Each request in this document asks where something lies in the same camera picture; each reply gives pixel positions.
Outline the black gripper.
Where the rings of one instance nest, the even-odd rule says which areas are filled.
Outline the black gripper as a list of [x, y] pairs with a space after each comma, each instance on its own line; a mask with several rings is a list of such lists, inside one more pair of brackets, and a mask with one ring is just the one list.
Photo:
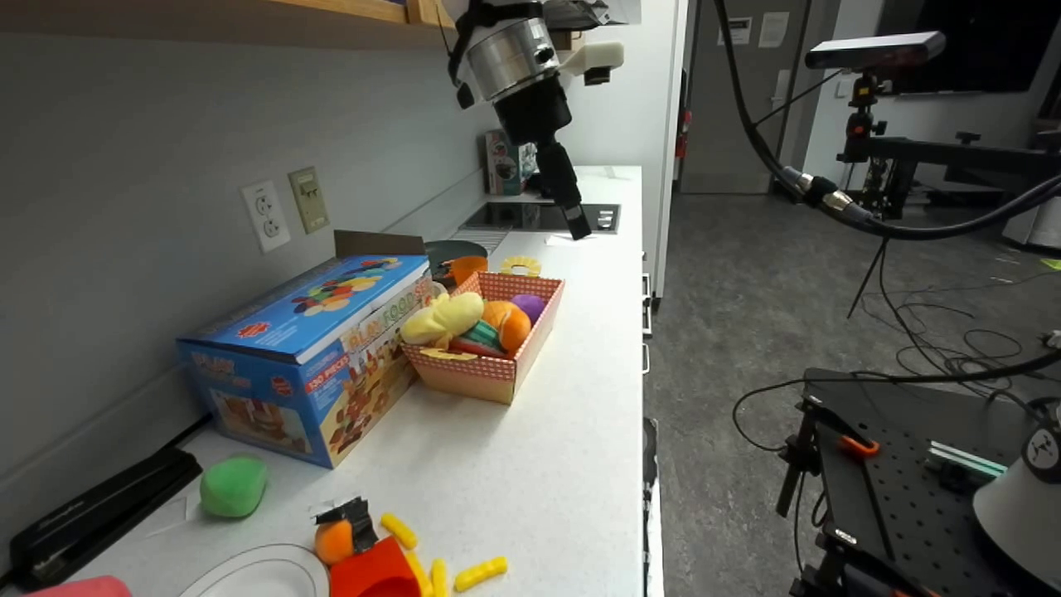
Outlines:
[[[566, 93], [557, 77], [532, 82], [495, 104], [505, 132], [514, 142], [542, 142], [569, 122]], [[552, 139], [537, 146], [537, 188], [559, 208], [574, 240], [590, 234], [590, 223], [579, 204], [578, 173], [566, 149]]]

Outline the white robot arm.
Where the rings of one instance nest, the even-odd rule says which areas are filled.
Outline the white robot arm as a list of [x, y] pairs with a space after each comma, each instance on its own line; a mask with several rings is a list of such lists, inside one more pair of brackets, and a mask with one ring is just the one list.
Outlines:
[[574, 240], [590, 234], [578, 173], [557, 132], [569, 122], [559, 55], [543, 21], [548, 0], [442, 0], [457, 41], [449, 77], [457, 106], [487, 98], [514, 146], [537, 149], [537, 191]]

